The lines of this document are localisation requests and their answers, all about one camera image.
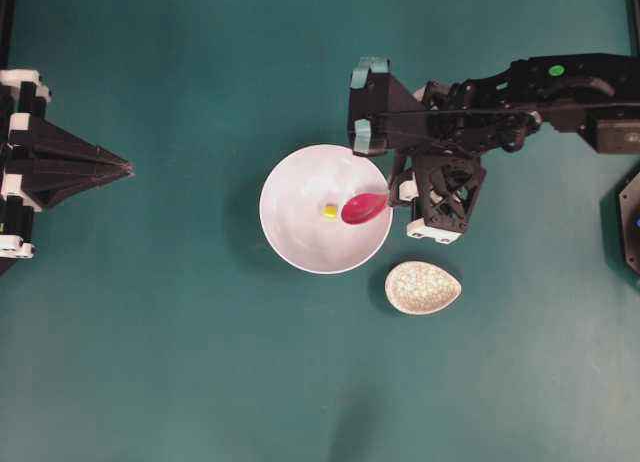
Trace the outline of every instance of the white bowl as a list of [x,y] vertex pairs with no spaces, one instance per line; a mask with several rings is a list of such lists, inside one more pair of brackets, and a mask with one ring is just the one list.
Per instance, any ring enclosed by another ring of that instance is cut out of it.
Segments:
[[[337,274],[369,260],[382,246],[393,220],[389,207],[361,225],[342,222],[344,203],[362,192],[385,192],[387,182],[369,160],[337,145],[312,145],[284,158],[267,177],[260,222],[271,247],[294,267]],[[336,218],[323,209],[338,207]]]

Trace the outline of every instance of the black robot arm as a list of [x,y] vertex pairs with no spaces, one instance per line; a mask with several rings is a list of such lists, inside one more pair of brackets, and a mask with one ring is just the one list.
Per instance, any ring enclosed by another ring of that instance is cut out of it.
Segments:
[[389,65],[363,58],[354,70],[347,132],[356,155],[394,152],[390,203],[411,207],[411,237],[459,238],[485,177],[481,156],[517,152],[544,122],[599,153],[640,153],[640,58],[537,57],[485,79],[430,81],[413,94]]

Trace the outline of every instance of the green table surface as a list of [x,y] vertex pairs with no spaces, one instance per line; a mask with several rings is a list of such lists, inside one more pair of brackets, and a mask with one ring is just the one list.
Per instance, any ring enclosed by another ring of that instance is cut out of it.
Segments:
[[[361,55],[418,87],[630,50],[625,0],[18,0],[12,67],[137,175],[39,216],[0,280],[0,461],[637,461],[613,192],[637,157],[546,127],[484,159],[459,243],[406,238],[398,211],[338,276],[280,260],[257,213],[281,158],[346,145]],[[463,296],[394,312],[407,259]]]

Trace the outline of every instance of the small yellow object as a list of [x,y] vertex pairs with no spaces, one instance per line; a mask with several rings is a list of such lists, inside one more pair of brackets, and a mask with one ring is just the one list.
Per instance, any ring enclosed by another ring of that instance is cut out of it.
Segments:
[[335,219],[338,216],[338,207],[333,204],[327,204],[322,209],[322,215],[328,219]]

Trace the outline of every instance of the pink spoon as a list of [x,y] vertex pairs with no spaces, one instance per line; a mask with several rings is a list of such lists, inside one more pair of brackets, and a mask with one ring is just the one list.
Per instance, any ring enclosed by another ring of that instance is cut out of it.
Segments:
[[350,225],[364,224],[380,215],[387,208],[388,194],[359,194],[342,207],[340,217]]

